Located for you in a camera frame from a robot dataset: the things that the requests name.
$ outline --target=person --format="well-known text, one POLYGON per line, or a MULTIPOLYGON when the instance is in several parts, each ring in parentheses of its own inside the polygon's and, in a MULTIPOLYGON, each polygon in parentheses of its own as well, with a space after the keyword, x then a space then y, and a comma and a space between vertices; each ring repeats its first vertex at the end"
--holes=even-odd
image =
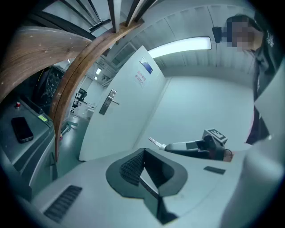
MULTIPOLYGON (((253 98, 256 101, 274 78, 281 64, 284 54, 280 42, 262 15, 257 12, 254 19, 247 15, 228 18, 224 29, 222 37, 226 38, 228 44, 249 52, 255 58, 253 98)), ((246 143, 252 145, 267 136, 268 129, 254 107, 254 121, 246 143)))

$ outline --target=robotic arm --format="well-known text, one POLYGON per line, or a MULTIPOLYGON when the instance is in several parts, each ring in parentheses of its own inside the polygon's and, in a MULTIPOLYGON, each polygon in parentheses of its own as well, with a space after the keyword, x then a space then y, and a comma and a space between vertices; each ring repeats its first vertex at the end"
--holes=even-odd
POLYGON ((160 144, 153 138, 149 137, 148 139, 157 145, 160 150, 173 154, 222 161, 225 152, 224 145, 228 138, 216 129, 207 129, 204 130, 202 140, 175 142, 165 145, 160 144))

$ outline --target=yellow label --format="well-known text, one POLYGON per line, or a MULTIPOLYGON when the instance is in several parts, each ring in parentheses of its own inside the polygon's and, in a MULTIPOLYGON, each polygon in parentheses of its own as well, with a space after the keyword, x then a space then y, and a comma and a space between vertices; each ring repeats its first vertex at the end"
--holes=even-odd
POLYGON ((39 115, 39 118, 40 118, 43 122, 47 121, 47 119, 44 118, 42 115, 39 115))

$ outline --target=black rubber pad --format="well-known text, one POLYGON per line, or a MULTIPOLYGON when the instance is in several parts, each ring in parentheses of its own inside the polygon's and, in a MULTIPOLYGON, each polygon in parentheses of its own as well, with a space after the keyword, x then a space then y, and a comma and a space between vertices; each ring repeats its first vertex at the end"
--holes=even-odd
POLYGON ((204 170, 207 170, 207 171, 210 171, 210 172, 213 172, 213 173, 217 173, 217 174, 221 174, 223 175, 225 173, 225 169, 219 169, 219 168, 215 168, 215 167, 212 167, 212 166, 207 166, 204 168, 204 170))
POLYGON ((50 207, 44 212, 44 215, 53 221, 59 223, 68 209, 74 203, 78 197, 82 188, 74 185, 68 186, 63 193, 50 205, 50 207))

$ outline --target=ceiling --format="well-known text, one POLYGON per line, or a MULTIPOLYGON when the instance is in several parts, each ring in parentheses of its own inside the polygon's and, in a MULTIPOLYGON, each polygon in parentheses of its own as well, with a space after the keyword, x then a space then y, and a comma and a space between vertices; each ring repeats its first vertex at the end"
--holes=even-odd
POLYGON ((194 7, 191 7, 191 4, 185 0, 158 2, 144 15, 144 25, 130 33, 125 39, 121 39, 118 45, 113 46, 107 56, 109 61, 115 64, 122 62, 135 51, 134 48, 138 49, 142 45, 147 50, 151 50, 181 39, 209 36, 212 42, 211 50, 168 54, 155 58, 157 65, 161 70, 183 66, 215 66, 252 74, 254 67, 253 57, 246 52, 228 47, 226 43, 216 44, 212 27, 224 26, 228 17, 238 13, 253 17, 254 11, 245 2, 243 4, 243 1, 201 0, 192 2, 197 2, 194 7))
MULTIPOLYGON (((76 0, 67 1, 84 15, 76 0)), ((81 1, 86 7, 89 6, 87 0, 81 1)), ((103 20, 110 17, 107 0, 92 2, 103 20)), ((126 20, 132 2, 133 0, 122 0, 121 21, 126 20)), ((45 11, 88 31, 89 25, 60 1, 53 3, 45 11)), ((226 43, 216 44, 212 33, 212 27, 224 26, 228 17, 238 13, 254 16, 252 7, 245 0, 158 0, 143 15, 144 24, 111 47, 105 62, 111 68, 119 69, 142 45, 150 50, 185 38, 209 36, 212 42, 211 50, 168 54, 155 58, 157 65, 162 71, 173 67, 199 66, 205 69, 221 67, 252 74, 253 57, 246 52, 237 51, 236 48, 227 47, 226 43)), ((92 34, 97 37, 109 28, 111 23, 92 34)))

